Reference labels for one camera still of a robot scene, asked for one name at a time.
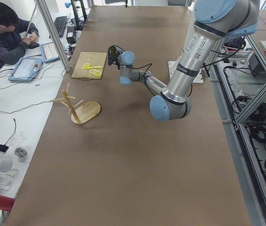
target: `blue framed device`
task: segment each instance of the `blue framed device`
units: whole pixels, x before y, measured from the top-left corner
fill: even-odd
[[[41,44],[39,47],[44,63],[59,59],[58,52],[53,42]]]
[[[22,57],[14,67],[9,81],[32,81],[39,72],[43,62],[40,58]]]

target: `wooden cutting board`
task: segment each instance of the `wooden cutting board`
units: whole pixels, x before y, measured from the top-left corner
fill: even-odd
[[[71,77],[73,79],[101,79],[102,75],[96,77],[89,72],[90,69],[82,69],[82,67],[84,63],[91,63],[91,66],[102,66],[97,70],[103,73],[106,58],[107,53],[81,52]]]

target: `another robot arm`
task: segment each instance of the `another robot arm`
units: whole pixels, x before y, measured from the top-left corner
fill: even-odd
[[[133,68],[135,55],[118,46],[108,49],[108,63],[120,69],[120,83],[142,82],[155,95],[150,101],[153,117],[167,121],[186,117],[191,103],[186,96],[215,42],[221,38],[252,34],[258,25],[259,0],[198,0],[195,32],[172,79],[165,85],[149,71]]]

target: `person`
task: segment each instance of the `person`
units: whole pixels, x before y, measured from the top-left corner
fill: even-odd
[[[0,2],[0,68],[4,64],[14,65],[25,55],[29,45],[38,39],[38,29],[31,23],[29,37],[21,38],[26,32],[29,21],[18,18],[16,12]]]

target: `black keyboard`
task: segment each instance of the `black keyboard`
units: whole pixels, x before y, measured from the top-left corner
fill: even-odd
[[[55,19],[54,24],[59,37],[63,37],[66,28],[67,16],[59,16]]]

